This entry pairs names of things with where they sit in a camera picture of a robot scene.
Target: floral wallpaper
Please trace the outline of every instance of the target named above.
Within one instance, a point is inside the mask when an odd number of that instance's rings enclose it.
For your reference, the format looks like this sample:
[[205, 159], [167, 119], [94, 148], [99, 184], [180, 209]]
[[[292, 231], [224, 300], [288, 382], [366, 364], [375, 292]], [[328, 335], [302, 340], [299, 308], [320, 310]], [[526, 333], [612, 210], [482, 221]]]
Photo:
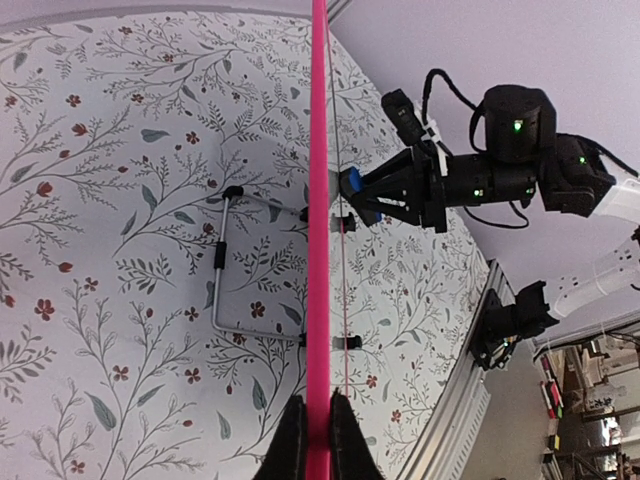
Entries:
[[[2, 480], [257, 470], [286, 400], [304, 393], [305, 351], [213, 328], [214, 244], [230, 185], [308, 203], [310, 37], [308, 20], [198, 12], [0, 35]], [[370, 168], [399, 144], [335, 41], [332, 61], [332, 160]], [[438, 237], [361, 228], [344, 256], [332, 234], [332, 328], [365, 341], [332, 354], [332, 376], [389, 478], [486, 278], [450, 222]], [[227, 240], [220, 323], [298, 335], [306, 225], [242, 199]]]

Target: pink pole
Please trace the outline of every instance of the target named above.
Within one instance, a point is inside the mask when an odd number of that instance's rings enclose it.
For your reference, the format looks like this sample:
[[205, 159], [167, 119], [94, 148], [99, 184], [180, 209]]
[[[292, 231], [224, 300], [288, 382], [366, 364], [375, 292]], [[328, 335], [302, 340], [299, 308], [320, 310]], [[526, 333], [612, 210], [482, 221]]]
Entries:
[[329, 164], [325, 73], [326, 0], [313, 0], [309, 297], [307, 320], [307, 480], [329, 480]]

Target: ceiling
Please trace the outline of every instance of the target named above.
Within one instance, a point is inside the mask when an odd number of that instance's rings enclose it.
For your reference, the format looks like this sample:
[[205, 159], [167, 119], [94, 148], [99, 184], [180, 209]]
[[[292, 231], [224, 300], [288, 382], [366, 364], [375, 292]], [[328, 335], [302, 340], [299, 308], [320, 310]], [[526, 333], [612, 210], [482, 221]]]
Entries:
[[[640, 168], [640, 3], [537, 0], [354, 0], [332, 31], [387, 92], [420, 98], [429, 69], [445, 69], [476, 102], [490, 87], [540, 87], [558, 112], [559, 131], [593, 138]], [[430, 114], [445, 143], [470, 153], [470, 111], [436, 80]], [[517, 223], [504, 205], [476, 209]], [[531, 227], [508, 231], [467, 224], [488, 258], [498, 258], [517, 289], [568, 273], [621, 244], [635, 225], [613, 218], [545, 213], [539, 198], [526, 210]], [[577, 311], [555, 327], [572, 331], [638, 310], [631, 288]]]

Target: black cable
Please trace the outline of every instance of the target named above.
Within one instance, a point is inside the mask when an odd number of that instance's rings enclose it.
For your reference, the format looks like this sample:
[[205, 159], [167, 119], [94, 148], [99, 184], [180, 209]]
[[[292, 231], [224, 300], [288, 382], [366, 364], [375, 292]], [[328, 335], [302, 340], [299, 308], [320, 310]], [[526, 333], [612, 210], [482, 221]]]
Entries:
[[569, 137], [577, 138], [578, 140], [586, 143], [589, 147], [597, 150], [598, 153], [604, 154], [607, 157], [609, 157], [609, 159], [611, 159], [611, 161], [613, 163], [615, 163], [618, 167], [620, 167], [622, 170], [624, 170], [628, 174], [633, 175], [634, 177], [638, 177], [639, 176], [637, 170], [635, 170], [634, 168], [631, 168], [629, 165], [624, 163], [621, 159], [616, 157], [613, 153], [611, 153], [608, 149], [606, 149], [605, 147], [600, 145], [595, 140], [591, 140], [590, 138], [583, 137], [582, 135], [574, 135], [574, 134], [571, 134], [571, 133], [559, 133], [558, 135], [567, 135]]
[[[624, 325], [620, 325], [619, 327], [615, 327], [615, 328], [611, 328], [609, 330], [605, 330], [604, 334], [605, 335], [609, 335], [609, 336], [627, 335], [627, 334], [624, 334], [624, 333], [619, 333], [618, 330], [622, 330], [622, 329], [625, 329], [625, 328], [633, 327], [634, 325], [637, 325], [639, 323], [640, 323], [640, 319], [634, 320], [634, 321], [626, 323]], [[636, 340], [640, 343], [640, 338], [634, 337], [632, 335], [629, 335], [629, 336], [634, 338], [634, 340], [633, 340], [634, 343], [635, 343]], [[585, 337], [585, 338], [580, 338], [578, 340], [573, 340], [571, 342], [560, 343], [560, 344], [555, 345], [553, 347], [549, 347], [549, 346], [545, 345], [544, 347], [542, 347], [538, 351], [538, 353], [535, 354], [535, 356], [533, 357], [533, 362], [538, 360], [538, 358], [540, 358], [545, 353], [550, 353], [550, 352], [552, 352], [554, 350], [561, 350], [561, 349], [566, 348], [566, 347], [577, 347], [577, 346], [580, 346], [580, 345], [584, 345], [585, 343], [592, 342], [593, 340], [596, 340], [597, 338], [600, 338], [600, 337], [602, 337], [602, 332], [598, 332], [598, 333], [596, 333], [594, 335], [590, 335], [590, 336]]]
[[628, 335], [625, 333], [609, 333], [610, 337], [617, 338], [618, 340], [627, 341], [633, 343], [636, 347], [640, 347], [640, 338]]
[[462, 103], [464, 103], [471, 110], [476, 110], [476, 106], [465, 97], [458, 87], [453, 84], [453, 81], [449, 77], [449, 74], [442, 70], [441, 68], [433, 68], [427, 73], [427, 78], [424, 81], [424, 90], [422, 92], [422, 124], [427, 124], [427, 108], [429, 106], [429, 97], [431, 96], [431, 88], [433, 87], [433, 79], [435, 77], [441, 77], [449, 87], [449, 89], [453, 92], [453, 94], [458, 97]]
[[464, 206], [463, 208], [464, 208], [464, 211], [467, 212], [467, 215], [473, 218], [476, 222], [480, 222], [483, 225], [488, 225], [489, 227], [504, 228], [507, 230], [522, 230], [524, 228], [527, 228], [530, 225], [529, 219], [527, 218], [527, 216], [524, 213], [522, 213], [520, 210], [518, 210], [518, 207], [516, 207], [513, 202], [509, 202], [509, 206], [511, 207], [511, 210], [513, 210], [513, 213], [515, 213], [516, 216], [518, 216], [519, 218], [523, 219], [525, 223], [521, 225], [508, 225], [505, 223], [494, 223], [494, 222], [490, 222], [489, 220], [484, 220], [480, 217], [476, 217], [473, 213], [471, 213], [471, 211], [469, 210], [469, 207], [467, 206]]

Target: white wall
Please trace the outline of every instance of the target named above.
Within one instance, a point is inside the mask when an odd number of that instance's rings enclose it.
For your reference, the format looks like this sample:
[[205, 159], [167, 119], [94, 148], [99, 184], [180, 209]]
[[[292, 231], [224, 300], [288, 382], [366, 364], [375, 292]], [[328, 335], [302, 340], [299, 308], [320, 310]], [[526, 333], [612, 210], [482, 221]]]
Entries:
[[216, 8], [310, 15], [311, 0], [0, 0], [0, 27], [43, 17], [46, 18], [44, 23], [50, 24], [125, 12], [132, 14]]
[[[499, 83], [540, 87], [556, 107], [559, 131], [593, 138], [639, 168], [638, 18], [636, 0], [355, 0], [332, 30], [383, 92], [403, 88], [420, 98], [433, 67], [449, 72], [475, 101]], [[430, 107], [450, 148], [470, 152], [470, 111], [443, 83], [434, 88]], [[504, 205], [479, 211], [488, 219], [512, 220]], [[616, 219], [545, 213], [539, 198], [526, 212], [532, 227], [525, 231], [467, 222], [516, 289], [596, 259], [635, 228]], [[640, 294], [629, 288], [576, 312], [553, 331], [571, 331], [639, 306]]]

